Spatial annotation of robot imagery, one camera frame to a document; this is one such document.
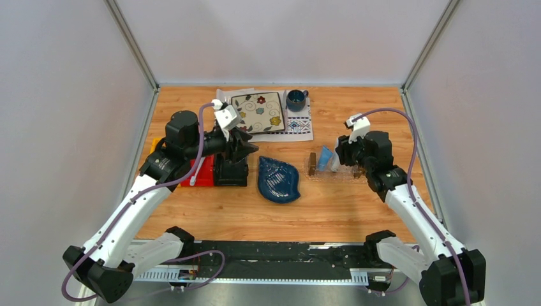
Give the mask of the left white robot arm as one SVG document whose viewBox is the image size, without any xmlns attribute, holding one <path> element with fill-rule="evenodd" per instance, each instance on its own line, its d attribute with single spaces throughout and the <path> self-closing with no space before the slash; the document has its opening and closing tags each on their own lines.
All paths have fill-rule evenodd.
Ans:
<svg viewBox="0 0 541 306">
<path fill-rule="evenodd" d="M 238 127 L 242 117 L 237 109 L 216 110 L 214 116 L 216 124 L 207 132 L 199 113 L 174 113 L 116 211 L 83 246 L 72 245 L 64 252 L 68 275 L 94 298 L 114 303 L 142 273 L 162 263 L 193 260 L 193 237 L 178 227 L 138 247 L 131 242 L 158 205 L 192 177 L 203 157 L 219 154 L 237 163 L 257 151 L 250 135 Z"/>
</svg>

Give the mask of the white toothpaste tube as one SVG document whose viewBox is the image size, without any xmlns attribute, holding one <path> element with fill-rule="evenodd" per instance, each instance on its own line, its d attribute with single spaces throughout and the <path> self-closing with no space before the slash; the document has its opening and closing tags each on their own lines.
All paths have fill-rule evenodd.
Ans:
<svg viewBox="0 0 541 306">
<path fill-rule="evenodd" d="M 339 159 L 339 154 L 334 152 L 330 161 L 329 170 L 332 172 L 337 172 L 340 166 L 341 163 Z"/>
</svg>

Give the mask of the white toothbrush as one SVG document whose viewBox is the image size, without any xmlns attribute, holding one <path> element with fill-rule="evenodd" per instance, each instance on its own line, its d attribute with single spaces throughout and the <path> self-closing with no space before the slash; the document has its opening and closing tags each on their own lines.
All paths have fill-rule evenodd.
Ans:
<svg viewBox="0 0 541 306">
<path fill-rule="evenodd" d="M 200 181 L 199 174 L 201 172 L 201 169 L 205 166 L 205 160 L 206 157 L 201 157 L 199 164 L 197 165 L 197 168 L 194 172 L 194 174 L 191 176 L 189 180 L 189 186 L 190 187 L 205 187 L 205 180 Z"/>
</svg>

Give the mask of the blue toothpaste tube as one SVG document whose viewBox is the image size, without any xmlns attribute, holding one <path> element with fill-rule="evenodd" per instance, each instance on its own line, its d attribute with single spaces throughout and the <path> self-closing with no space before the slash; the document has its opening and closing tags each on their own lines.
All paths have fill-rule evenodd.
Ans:
<svg viewBox="0 0 541 306">
<path fill-rule="evenodd" d="M 316 169 L 318 171 L 325 171 L 329 161 L 331 160 L 333 152 L 326 146 L 323 146 L 320 152 L 320 157 L 318 159 Z"/>
</svg>

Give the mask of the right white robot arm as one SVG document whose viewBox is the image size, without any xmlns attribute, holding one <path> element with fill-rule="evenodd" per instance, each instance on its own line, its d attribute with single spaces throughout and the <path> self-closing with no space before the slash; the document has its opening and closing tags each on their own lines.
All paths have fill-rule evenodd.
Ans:
<svg viewBox="0 0 541 306">
<path fill-rule="evenodd" d="M 419 287 L 426 305 L 467 305 L 485 297 L 486 260 L 478 249 L 453 237 L 428 209 L 412 179 L 394 164 L 389 134 L 370 131 L 351 140 L 343 135 L 335 149 L 339 162 L 359 166 L 368 186 L 403 221 L 418 251 L 396 234 L 379 231 L 366 237 L 364 259 L 373 267 L 388 263 Z"/>
</svg>

